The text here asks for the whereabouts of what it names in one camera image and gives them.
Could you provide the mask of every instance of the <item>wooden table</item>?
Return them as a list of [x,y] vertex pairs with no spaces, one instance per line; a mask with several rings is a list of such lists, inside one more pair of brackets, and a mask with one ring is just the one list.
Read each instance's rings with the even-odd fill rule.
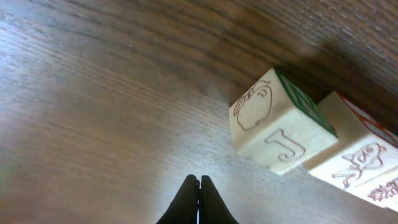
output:
[[155,223],[187,174],[240,223],[397,223],[240,158],[228,108],[283,66],[398,131],[390,1],[0,1],[0,223]]

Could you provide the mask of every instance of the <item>dark wood surface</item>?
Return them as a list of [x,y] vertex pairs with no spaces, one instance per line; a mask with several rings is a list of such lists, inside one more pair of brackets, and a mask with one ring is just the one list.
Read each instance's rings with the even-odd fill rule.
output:
[[397,223],[238,157],[228,108],[281,65],[398,131],[396,1],[0,1],[0,223],[154,223],[187,174],[240,223]]

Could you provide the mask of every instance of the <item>red block face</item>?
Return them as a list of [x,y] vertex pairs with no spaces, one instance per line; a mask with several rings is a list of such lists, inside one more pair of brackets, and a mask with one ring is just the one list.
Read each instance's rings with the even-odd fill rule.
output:
[[249,131],[268,117],[272,106],[272,90],[268,84],[270,82],[259,80],[236,102],[234,116],[243,131]]
[[358,119],[368,128],[373,134],[379,136],[385,141],[389,142],[395,147],[398,147],[398,142],[370,115],[368,115],[365,111],[358,108],[352,102],[348,101],[341,94],[339,97],[343,100],[343,102],[351,109],[351,111],[358,117]]

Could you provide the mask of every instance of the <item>engraved drawing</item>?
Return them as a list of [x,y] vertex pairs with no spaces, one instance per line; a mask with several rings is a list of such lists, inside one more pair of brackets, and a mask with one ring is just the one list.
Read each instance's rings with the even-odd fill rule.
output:
[[387,182],[385,185],[379,185],[379,188],[373,189],[368,197],[374,201],[381,202],[384,199],[396,197],[398,195],[398,178]]
[[381,154],[386,148],[379,143],[371,143],[363,146],[354,154],[343,155],[342,158],[351,163],[347,169],[335,172],[333,178],[343,177],[344,187],[349,187],[353,182],[359,180],[366,170],[378,170],[383,167]]
[[294,141],[290,137],[286,136],[283,129],[274,131],[270,136],[264,140],[267,144],[278,144],[284,149],[288,150],[289,153],[281,153],[278,156],[281,162],[294,162],[300,159],[305,154],[305,148],[298,142]]
[[271,111],[272,90],[271,82],[259,80],[236,102],[234,116],[243,131],[249,131],[266,119]]

